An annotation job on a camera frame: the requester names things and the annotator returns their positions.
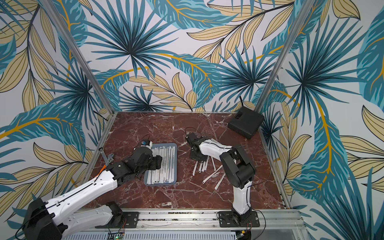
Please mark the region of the blue plastic storage tray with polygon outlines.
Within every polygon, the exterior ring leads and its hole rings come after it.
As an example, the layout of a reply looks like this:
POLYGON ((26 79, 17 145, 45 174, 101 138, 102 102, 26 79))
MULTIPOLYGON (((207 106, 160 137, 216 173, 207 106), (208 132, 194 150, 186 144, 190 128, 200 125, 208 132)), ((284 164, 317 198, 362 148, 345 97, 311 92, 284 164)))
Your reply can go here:
POLYGON ((148 170, 144 175, 146 186, 170 186, 177 182, 178 147, 175 143, 153 144, 152 151, 162 157, 159 170, 148 170))

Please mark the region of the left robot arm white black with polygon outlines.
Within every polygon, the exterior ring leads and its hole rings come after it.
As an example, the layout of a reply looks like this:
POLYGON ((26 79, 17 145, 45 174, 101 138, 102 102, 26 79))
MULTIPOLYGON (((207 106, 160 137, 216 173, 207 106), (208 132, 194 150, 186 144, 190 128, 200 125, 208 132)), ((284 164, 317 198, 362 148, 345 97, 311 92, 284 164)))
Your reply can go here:
POLYGON ((115 202, 94 210, 78 210, 147 170, 160 169, 161 164, 161 156, 155 155, 148 146, 140 146, 124 161, 110 164, 95 178, 72 191, 48 201, 36 199, 30 203, 20 229, 27 240, 60 240, 94 227, 120 228, 126 221, 115 202))

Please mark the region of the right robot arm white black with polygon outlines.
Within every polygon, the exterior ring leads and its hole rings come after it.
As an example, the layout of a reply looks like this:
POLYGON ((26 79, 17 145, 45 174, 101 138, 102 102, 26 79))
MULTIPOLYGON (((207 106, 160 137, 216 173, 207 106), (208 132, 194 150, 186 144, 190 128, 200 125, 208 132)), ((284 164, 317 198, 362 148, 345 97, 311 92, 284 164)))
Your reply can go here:
POLYGON ((191 148, 190 158, 203 163, 208 158, 221 161, 225 176, 233 186, 233 216, 243 222, 251 215, 250 187, 253 183, 256 168, 242 146, 226 146, 216 140, 197 137, 194 133, 186 136, 191 148))

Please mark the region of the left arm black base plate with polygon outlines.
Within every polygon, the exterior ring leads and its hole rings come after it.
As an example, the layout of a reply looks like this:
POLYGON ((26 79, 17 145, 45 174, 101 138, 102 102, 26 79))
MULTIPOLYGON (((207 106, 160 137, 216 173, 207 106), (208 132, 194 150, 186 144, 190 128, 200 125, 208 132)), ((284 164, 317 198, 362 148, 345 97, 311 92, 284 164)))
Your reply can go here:
POLYGON ((116 217, 113 216, 113 218, 106 225, 100 226, 100 228, 135 229, 137 227, 138 220, 139 212, 122 212, 116 217))

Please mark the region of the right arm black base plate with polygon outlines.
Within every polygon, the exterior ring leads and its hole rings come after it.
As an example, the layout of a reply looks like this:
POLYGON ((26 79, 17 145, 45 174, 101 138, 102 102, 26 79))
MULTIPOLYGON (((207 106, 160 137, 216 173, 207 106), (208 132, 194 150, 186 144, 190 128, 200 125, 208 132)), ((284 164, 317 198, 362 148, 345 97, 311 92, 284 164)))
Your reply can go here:
POLYGON ((217 212, 217 219, 221 228, 258 228, 261 225, 256 211, 244 215, 233 211, 220 211, 217 212))

